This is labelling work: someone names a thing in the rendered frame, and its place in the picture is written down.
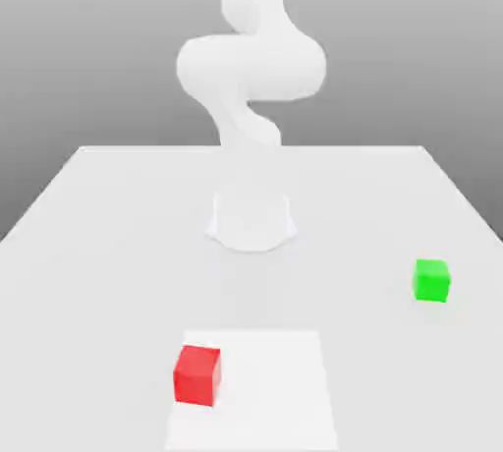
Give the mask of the small red cube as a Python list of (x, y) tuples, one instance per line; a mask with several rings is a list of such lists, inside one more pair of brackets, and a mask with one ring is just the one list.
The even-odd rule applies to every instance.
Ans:
[(184, 345), (173, 370), (176, 402), (212, 407), (221, 382), (221, 351)]

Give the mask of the small green cube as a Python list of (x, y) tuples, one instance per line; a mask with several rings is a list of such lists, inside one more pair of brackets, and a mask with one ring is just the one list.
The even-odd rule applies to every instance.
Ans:
[(448, 264), (442, 259), (416, 260), (413, 291), (419, 301), (446, 303), (451, 285)]

